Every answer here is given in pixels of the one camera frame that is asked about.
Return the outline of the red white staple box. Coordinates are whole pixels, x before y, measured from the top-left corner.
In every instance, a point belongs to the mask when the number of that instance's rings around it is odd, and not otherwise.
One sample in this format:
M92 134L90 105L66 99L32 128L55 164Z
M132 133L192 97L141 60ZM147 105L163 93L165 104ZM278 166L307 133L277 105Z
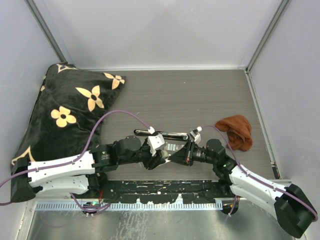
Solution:
M167 151L169 154L174 154L175 152L179 151L186 142L183 141L167 141L165 143L164 150Z

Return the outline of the black stapler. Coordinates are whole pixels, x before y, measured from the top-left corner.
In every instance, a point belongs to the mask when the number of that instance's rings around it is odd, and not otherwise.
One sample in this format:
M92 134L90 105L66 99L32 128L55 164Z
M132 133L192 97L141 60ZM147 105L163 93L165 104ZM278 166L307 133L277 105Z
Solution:
M135 129L133 133L138 137L149 137L160 134L166 140L182 141L186 142L189 140L189 135L185 132L168 132L168 131L157 131L157 133L150 133L147 130Z

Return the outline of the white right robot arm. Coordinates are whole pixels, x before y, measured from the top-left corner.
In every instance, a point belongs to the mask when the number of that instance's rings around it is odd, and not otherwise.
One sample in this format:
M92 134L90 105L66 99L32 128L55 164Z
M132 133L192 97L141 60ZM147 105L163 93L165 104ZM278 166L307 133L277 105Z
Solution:
M247 199L272 215L292 237L301 238L311 223L319 220L316 209L297 185L285 186L250 171L234 155L227 155L218 139L210 139L205 147L199 147L201 130L198 127L191 131L186 144L166 160L183 166L192 166L194 162L211 164L223 196Z

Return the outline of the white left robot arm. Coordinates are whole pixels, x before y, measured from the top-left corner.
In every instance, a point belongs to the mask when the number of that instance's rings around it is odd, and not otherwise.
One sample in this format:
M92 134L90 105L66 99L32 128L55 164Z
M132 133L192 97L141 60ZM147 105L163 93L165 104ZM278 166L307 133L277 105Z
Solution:
M112 144L87 149L77 156L49 161L32 161L30 155L25 154L11 169L10 201L21 203L45 194L57 196L65 193L95 198L101 186L97 174L135 163L143 163L151 170L168 162L167 136L161 131L137 131Z

